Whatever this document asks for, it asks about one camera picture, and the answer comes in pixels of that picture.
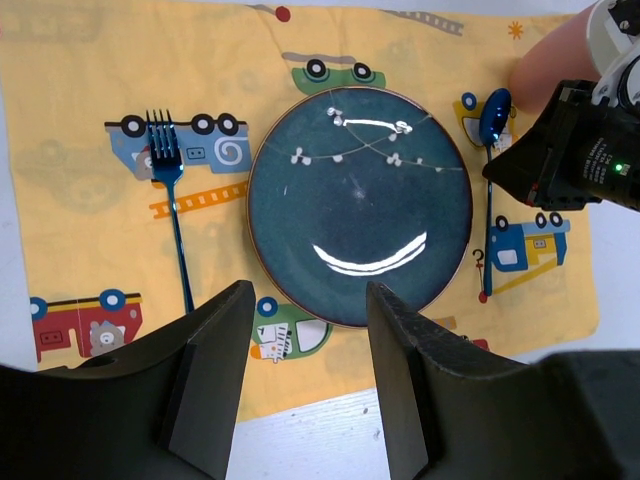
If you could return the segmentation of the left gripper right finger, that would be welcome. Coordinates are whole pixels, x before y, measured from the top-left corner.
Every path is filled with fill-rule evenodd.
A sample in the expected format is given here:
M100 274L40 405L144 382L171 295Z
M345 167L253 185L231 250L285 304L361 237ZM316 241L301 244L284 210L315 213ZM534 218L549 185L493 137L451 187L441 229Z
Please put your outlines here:
M370 283L368 336L394 479L635 479L639 354L520 363Z

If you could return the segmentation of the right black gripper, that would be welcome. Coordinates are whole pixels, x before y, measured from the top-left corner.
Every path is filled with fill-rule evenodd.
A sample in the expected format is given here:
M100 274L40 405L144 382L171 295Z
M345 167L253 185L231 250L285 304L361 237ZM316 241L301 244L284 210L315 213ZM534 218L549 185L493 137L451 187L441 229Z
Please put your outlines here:
M483 177L518 202L542 210L582 210L601 203L580 181L600 129L600 110L591 103L595 86L561 81L532 127L483 168Z

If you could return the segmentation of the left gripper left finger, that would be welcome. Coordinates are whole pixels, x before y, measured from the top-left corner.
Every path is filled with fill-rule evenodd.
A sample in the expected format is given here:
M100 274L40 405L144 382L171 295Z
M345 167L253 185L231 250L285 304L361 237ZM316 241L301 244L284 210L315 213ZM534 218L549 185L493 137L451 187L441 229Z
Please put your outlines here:
M239 280L80 366L1 370L5 479L222 479L254 320Z

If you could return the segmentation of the blue metal spoon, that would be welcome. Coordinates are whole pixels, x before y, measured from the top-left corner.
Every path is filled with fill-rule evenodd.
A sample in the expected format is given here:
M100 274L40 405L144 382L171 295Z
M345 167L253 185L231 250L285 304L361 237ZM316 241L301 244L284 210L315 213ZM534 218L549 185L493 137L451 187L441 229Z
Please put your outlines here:
M485 148L487 162L493 159L495 144L507 125L512 107L511 93L506 88L494 90L486 100L479 120L479 137ZM483 273L483 292L489 298L493 292L492 273L490 265L491 220L493 213L493 187L487 181L487 208L485 221L485 266Z

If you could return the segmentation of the pink ceramic mug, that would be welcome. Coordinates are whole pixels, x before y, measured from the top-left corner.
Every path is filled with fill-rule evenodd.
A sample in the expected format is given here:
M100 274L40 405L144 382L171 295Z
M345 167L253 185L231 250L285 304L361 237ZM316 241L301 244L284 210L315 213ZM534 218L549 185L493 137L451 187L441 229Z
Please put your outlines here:
M515 64L508 80L514 105L537 115L563 80L597 82L596 68L587 42L587 26L594 5L582 10L541 39Z

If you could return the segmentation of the teal ceramic plate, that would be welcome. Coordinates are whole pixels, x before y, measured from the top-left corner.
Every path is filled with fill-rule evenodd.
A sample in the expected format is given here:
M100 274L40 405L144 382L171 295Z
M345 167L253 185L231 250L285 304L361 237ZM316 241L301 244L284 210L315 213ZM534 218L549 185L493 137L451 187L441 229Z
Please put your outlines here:
M435 301L467 251L468 169L437 119L374 87L308 96L270 129L247 201L252 244L293 304L363 328L366 288L387 285L410 307Z

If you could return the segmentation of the blue metal fork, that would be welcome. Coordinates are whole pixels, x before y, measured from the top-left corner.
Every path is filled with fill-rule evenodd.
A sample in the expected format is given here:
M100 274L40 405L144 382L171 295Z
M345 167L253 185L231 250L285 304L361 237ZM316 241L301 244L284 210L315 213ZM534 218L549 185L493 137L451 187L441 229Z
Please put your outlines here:
M175 125L168 110L146 112L146 126L151 155L153 178L162 184L168 197L169 215L172 221L185 311L194 310L186 255L178 218L175 187L183 177L184 165L179 149Z

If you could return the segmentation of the yellow car-print cloth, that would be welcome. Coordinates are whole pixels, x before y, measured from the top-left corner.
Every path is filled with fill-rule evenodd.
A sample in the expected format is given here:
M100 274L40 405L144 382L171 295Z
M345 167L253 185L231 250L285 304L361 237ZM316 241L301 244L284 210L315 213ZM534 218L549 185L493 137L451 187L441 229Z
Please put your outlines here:
M503 86L518 59L562 23L517 13L438 7L425 22L386 1L363 8L185 1L5 1L1 89L30 295L96 297L108 288L141 296L146 335L183 313L165 191L138 180L112 153L105 123L151 108L179 120L233 114L257 147L302 98L295 54L350 57L384 74L388 88L431 111L469 169L474 218L468 253L449 288L427 309L495 352L517 355L585 338L600 315L586 212L569 215L567 257L551 249L525 274L496 273L481 300L476 256L487 206L518 222L535 213L503 192L487 196L484 153L461 127L460 98Z

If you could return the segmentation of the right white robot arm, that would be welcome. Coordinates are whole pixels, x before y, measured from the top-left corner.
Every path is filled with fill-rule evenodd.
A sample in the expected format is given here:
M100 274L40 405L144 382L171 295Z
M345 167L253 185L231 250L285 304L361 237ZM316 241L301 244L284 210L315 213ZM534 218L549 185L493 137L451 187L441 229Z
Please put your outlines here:
M508 89L537 118L486 180L546 211L638 210L638 2L598 1L557 27L516 62Z

